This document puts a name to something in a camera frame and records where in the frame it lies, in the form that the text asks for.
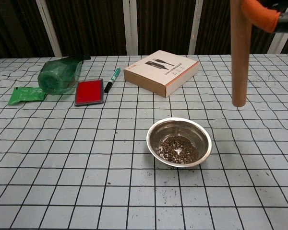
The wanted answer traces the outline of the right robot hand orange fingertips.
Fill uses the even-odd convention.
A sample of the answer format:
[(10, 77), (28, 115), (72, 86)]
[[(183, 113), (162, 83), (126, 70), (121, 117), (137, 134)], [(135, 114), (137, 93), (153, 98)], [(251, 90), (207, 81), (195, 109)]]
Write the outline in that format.
[(243, 0), (240, 8), (244, 16), (267, 33), (288, 33), (288, 0)]

